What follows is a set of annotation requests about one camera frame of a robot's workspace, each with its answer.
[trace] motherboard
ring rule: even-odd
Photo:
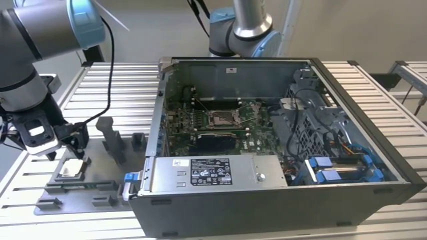
[[[171,156],[283,155],[261,99],[202,100],[167,111]]]

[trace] aluminum extrusion table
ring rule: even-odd
[[[427,128],[358,65],[323,62],[355,102],[373,119],[390,142],[427,181]],[[65,117],[79,122],[107,104],[110,63],[83,67],[59,104]],[[106,116],[122,136],[150,133],[158,92],[157,63],[118,63],[113,77],[113,102]],[[89,124],[93,138],[102,138]],[[48,161],[23,152],[0,182],[0,239],[145,239],[133,211],[34,215],[35,203],[51,179],[59,160]],[[307,229],[234,236],[199,237],[195,240],[278,239],[423,239],[427,238],[427,189],[405,204],[383,207],[357,227]]]

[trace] green circuit board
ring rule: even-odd
[[[198,152],[203,134],[235,136],[235,147],[225,151]],[[171,156],[283,155],[279,138],[270,120],[269,108],[255,100],[242,101],[237,109],[178,109],[169,112]]]

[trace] black cable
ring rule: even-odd
[[[8,122],[8,119],[6,116],[2,117],[2,132],[0,132],[0,145],[6,143],[6,140],[7,140],[7,136],[8,136],[8,125],[10,125],[10,122]]]
[[[418,105],[415,113],[414,113],[415,116],[417,116],[417,114],[419,114],[421,109],[422,109],[422,105]]]
[[[203,12],[206,14],[207,19],[211,19],[211,13],[210,13],[206,1],[205,0],[197,0],[197,1],[198,1],[199,5],[202,7],[202,10],[203,10]]]
[[[203,22],[202,22],[202,19],[201,19],[201,12],[199,12],[199,8],[198,8],[198,5],[197,5],[197,2],[195,2],[195,0],[191,0],[191,1],[187,0],[187,3],[189,3],[189,5],[190,5],[190,8],[191,8],[193,13],[194,13],[194,15],[195,15],[195,18],[198,19],[198,22],[199,22],[199,24],[201,24],[201,26],[202,26],[202,28],[203,28],[203,31],[205,31],[207,37],[210,38],[209,31],[207,31],[206,26],[205,26],[205,24],[203,24]]]
[[[410,92],[411,92],[413,88],[414,88],[414,86],[411,86],[411,87],[409,88],[407,93],[406,93],[406,95],[405,95],[405,98],[403,98],[403,100],[402,100],[402,104],[406,103],[406,100],[407,100],[407,97],[409,97],[409,95],[410,95]]]
[[[20,149],[20,148],[19,148],[19,147],[16,147],[16,146],[12,146],[12,145],[6,144],[6,143],[3,143],[3,145],[4,145],[4,146],[7,146],[7,147],[10,147],[10,148],[12,148],[12,149],[16,149],[16,150],[23,151],[23,149]]]
[[[79,60],[81,60],[81,66],[83,65],[83,60],[82,60],[82,57],[81,57],[81,54],[79,52],[77,51],[75,54],[78,54],[78,57],[79,57]]]
[[[295,159],[299,159],[299,153],[297,152],[293,153],[291,152],[291,149],[290,149],[290,146],[291,146],[291,141],[293,141],[293,137],[295,135],[295,132],[297,132],[297,127],[298,127],[298,124],[299,124],[299,105],[298,105],[298,102],[297,102],[297,94],[299,94],[301,91],[303,90],[309,90],[309,91],[314,91],[318,93],[317,90],[311,89],[311,88],[302,88],[299,89],[295,94],[293,95],[291,99],[294,99],[294,103],[295,103],[295,117],[294,117],[294,125],[293,125],[293,128],[291,128],[291,134],[287,138],[287,141],[286,141],[286,150],[287,150],[287,153],[295,158]]]
[[[291,152],[291,149],[290,149],[290,146],[291,146],[291,140],[293,140],[293,137],[295,135],[295,132],[297,132],[297,126],[298,126],[298,123],[299,123],[299,105],[298,105],[298,102],[297,102],[297,99],[299,99],[302,102],[306,102],[301,97],[298,97],[298,94],[301,91],[313,91],[315,92],[317,94],[321,95],[321,93],[315,90],[315,89],[311,89],[311,88],[302,88],[299,89],[294,95],[293,95],[293,99],[294,99],[294,102],[295,102],[295,118],[294,118],[294,125],[293,125],[293,129],[291,129],[291,134],[289,136],[289,139],[287,139],[287,142],[286,142],[286,150],[287,150],[287,153],[297,159],[299,160],[299,153],[297,152],[297,154],[294,154]],[[333,129],[329,127],[329,125],[319,119],[318,115],[317,115],[317,112],[313,114],[315,120],[321,123],[321,125],[325,127],[325,129],[327,130],[327,133],[331,133],[333,136],[334,136],[334,144],[335,144],[335,148],[341,150],[341,152],[343,152],[343,146],[341,145],[341,138],[339,138],[339,135],[335,131],[333,131]]]
[[[110,65],[110,76],[109,76],[109,87],[107,87],[107,107],[106,109],[98,113],[95,116],[90,117],[85,122],[81,122],[75,125],[75,128],[81,128],[82,126],[87,125],[91,121],[99,118],[107,111],[110,110],[113,104],[113,80],[114,80],[114,69],[115,69],[115,36],[113,28],[110,27],[106,19],[102,17],[102,22],[106,24],[106,27],[110,32],[111,37],[111,65]]]

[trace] warning label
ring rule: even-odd
[[[191,159],[191,184],[194,186],[233,185],[230,158]]]

